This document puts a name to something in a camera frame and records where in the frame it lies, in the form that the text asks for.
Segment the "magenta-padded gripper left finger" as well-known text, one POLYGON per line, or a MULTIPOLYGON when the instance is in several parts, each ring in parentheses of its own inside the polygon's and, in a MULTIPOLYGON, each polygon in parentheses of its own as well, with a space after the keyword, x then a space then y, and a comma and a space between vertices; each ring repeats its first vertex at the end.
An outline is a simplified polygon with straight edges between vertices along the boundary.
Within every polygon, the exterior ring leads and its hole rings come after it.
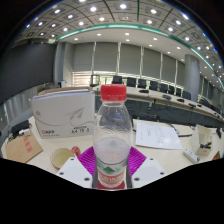
POLYGON ((95 154, 92 147, 79 157, 70 157, 59 169, 58 176, 84 188, 93 187, 95 154))

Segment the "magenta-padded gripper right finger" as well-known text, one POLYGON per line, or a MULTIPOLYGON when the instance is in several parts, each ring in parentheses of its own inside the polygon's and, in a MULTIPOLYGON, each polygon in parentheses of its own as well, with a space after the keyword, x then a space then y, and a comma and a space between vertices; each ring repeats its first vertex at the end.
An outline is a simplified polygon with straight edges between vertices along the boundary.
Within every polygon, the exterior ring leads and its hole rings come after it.
POLYGON ((166 176, 163 167, 155 158, 146 157, 132 147, 128 157, 127 188, 141 188, 166 176))

